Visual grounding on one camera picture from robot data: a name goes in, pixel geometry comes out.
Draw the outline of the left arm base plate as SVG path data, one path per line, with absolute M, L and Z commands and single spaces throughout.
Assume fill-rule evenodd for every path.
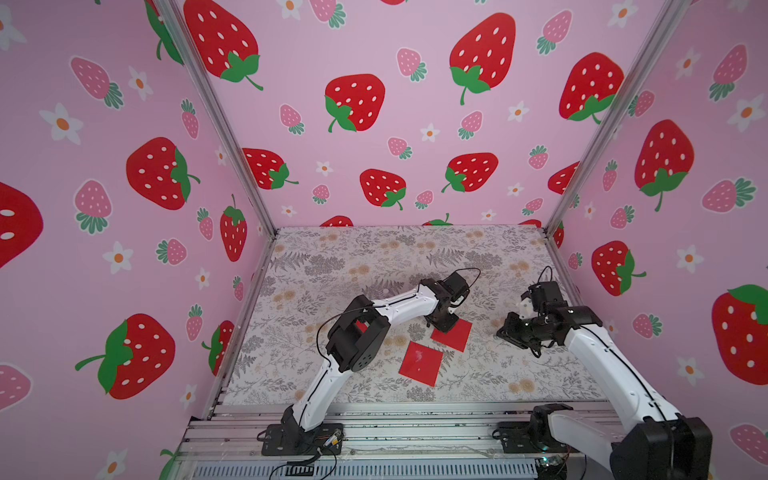
M 323 423 L 310 432 L 280 424 L 269 425 L 257 435 L 263 456 L 306 456 L 340 454 L 344 425 Z

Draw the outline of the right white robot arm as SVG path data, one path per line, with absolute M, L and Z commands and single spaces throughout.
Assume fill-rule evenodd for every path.
M 495 433 L 507 453 L 563 446 L 581 452 L 616 479 L 705 479 L 713 436 L 656 391 L 611 340 L 587 306 L 571 306 L 555 281 L 537 282 L 521 296 L 496 335 L 535 356 L 564 346 L 590 372 L 621 422 L 601 425 L 563 403 L 533 408 L 528 423 L 502 422 Z

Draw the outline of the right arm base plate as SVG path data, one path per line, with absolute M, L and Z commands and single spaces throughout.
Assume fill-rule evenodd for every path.
M 501 422 L 491 436 L 500 442 L 506 454 L 566 454 L 572 451 L 570 446 L 555 440 L 545 426 L 536 422 Z

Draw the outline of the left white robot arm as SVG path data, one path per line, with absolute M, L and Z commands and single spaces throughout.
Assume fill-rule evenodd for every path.
M 442 280 L 422 279 L 401 294 L 371 300 L 355 297 L 327 333 L 320 355 L 322 367 L 301 399 L 281 419 L 286 432 L 307 435 L 323 423 L 330 405 L 355 372 L 377 356 L 391 328 L 419 317 L 447 333 L 459 321 L 458 308 L 468 298 L 472 283 L 459 270 Z

